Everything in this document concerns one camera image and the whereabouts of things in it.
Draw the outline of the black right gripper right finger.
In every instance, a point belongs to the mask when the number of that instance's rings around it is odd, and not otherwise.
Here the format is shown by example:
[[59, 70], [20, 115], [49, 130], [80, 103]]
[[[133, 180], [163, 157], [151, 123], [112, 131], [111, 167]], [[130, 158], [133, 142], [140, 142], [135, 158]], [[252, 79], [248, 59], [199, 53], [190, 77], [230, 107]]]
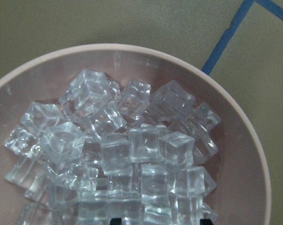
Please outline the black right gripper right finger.
[[212, 221], [208, 218], [200, 219], [200, 225], [212, 225]]

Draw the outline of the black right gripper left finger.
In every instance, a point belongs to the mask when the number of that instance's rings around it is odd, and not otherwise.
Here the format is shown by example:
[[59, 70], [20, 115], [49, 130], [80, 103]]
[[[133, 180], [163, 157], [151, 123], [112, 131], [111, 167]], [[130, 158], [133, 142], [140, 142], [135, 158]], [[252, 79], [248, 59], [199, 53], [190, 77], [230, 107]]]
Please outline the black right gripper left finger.
[[112, 218], [110, 225], [122, 225], [122, 218]]

